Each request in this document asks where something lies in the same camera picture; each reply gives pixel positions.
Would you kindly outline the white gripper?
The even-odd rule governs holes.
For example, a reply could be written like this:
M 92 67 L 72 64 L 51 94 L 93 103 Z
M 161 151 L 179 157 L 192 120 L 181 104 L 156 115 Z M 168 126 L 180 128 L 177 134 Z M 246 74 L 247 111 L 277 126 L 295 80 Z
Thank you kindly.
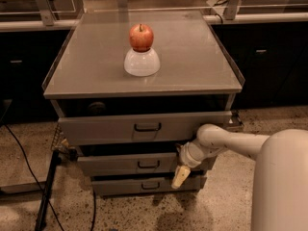
M 175 170 L 171 186 L 179 189 L 191 173 L 191 168 L 198 167 L 205 159 L 212 156 L 211 149 L 198 140 L 189 141 L 179 147 L 179 161 L 183 166 Z

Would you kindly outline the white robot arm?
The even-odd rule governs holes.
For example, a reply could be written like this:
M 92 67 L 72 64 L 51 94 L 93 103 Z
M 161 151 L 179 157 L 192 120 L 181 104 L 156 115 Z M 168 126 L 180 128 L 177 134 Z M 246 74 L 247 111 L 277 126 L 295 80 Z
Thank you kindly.
M 205 124 L 179 147 L 171 186 L 178 189 L 203 161 L 231 150 L 255 162 L 251 231 L 308 231 L 308 131 L 271 136 L 228 132 Z

